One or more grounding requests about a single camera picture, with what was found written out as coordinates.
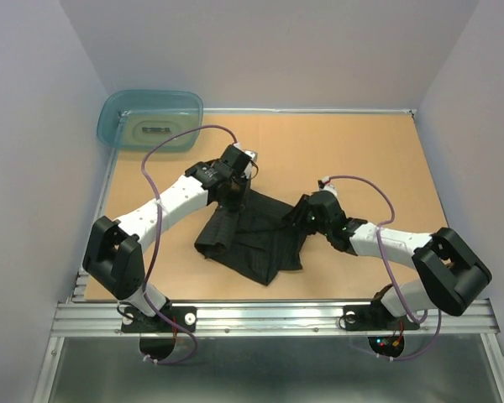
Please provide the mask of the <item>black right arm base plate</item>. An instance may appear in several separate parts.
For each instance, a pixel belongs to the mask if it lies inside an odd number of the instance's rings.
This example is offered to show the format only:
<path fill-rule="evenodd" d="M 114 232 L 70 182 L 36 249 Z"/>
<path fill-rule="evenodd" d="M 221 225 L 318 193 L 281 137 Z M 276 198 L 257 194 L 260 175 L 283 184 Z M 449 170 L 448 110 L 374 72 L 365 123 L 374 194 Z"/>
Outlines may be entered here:
<path fill-rule="evenodd" d="M 394 317 L 386 308 L 374 304 L 358 304 L 344 307 L 341 316 L 344 328 L 350 332 L 418 330 L 420 326 L 407 316 Z"/>

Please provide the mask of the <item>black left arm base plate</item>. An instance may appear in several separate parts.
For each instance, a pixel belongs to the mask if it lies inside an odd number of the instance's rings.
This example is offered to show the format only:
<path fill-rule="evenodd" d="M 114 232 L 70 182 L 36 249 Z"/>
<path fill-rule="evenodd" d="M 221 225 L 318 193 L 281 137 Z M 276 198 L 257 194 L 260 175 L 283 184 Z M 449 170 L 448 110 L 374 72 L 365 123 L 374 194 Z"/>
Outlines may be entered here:
<path fill-rule="evenodd" d="M 159 316 L 147 317 L 134 306 L 121 305 L 121 332 L 129 334 L 161 333 L 171 334 L 180 332 Z M 173 323 L 185 328 L 189 332 L 196 331 L 197 309 L 194 306 L 173 306 L 162 311 Z"/>

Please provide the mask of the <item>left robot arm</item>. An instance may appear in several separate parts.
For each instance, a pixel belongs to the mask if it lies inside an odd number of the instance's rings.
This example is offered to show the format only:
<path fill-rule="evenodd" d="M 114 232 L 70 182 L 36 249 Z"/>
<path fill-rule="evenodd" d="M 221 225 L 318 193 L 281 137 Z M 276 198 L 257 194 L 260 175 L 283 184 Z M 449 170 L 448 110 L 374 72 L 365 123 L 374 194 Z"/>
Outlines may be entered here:
<path fill-rule="evenodd" d="M 219 158 L 185 170 L 143 206 L 114 220 L 98 218 L 92 225 L 82 268 L 115 299 L 140 311 L 141 321 L 150 330 L 164 329 L 170 320 L 169 300 L 149 283 L 144 252 L 160 241 L 163 232 L 213 202 L 239 210 L 257 159 L 256 152 L 231 144 Z"/>

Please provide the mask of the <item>black pinstriped long sleeve shirt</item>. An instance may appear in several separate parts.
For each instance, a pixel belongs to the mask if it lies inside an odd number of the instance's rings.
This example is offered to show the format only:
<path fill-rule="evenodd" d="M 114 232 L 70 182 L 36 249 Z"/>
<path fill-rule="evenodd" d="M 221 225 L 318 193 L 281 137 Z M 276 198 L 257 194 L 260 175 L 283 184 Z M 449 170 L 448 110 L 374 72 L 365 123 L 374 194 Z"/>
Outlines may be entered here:
<path fill-rule="evenodd" d="M 269 285 L 281 271 L 302 269 L 307 234 L 284 220 L 291 210 L 283 201 L 251 191 L 238 212 L 217 207 L 194 248 L 206 259 Z"/>

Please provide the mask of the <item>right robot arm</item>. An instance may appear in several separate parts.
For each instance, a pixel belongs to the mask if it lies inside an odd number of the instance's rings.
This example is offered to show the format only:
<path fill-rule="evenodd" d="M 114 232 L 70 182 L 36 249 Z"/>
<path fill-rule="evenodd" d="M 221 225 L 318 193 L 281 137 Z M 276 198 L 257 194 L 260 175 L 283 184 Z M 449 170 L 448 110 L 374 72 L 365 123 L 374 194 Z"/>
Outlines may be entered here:
<path fill-rule="evenodd" d="M 380 228 L 347 216 L 330 191 L 302 196 L 283 221 L 302 233 L 322 234 L 339 252 L 416 270 L 417 280 L 389 284 L 362 311 L 349 314 L 348 326 L 385 328 L 408 313 L 434 308 L 459 317 L 492 280 L 490 270 L 453 229 L 409 233 Z"/>

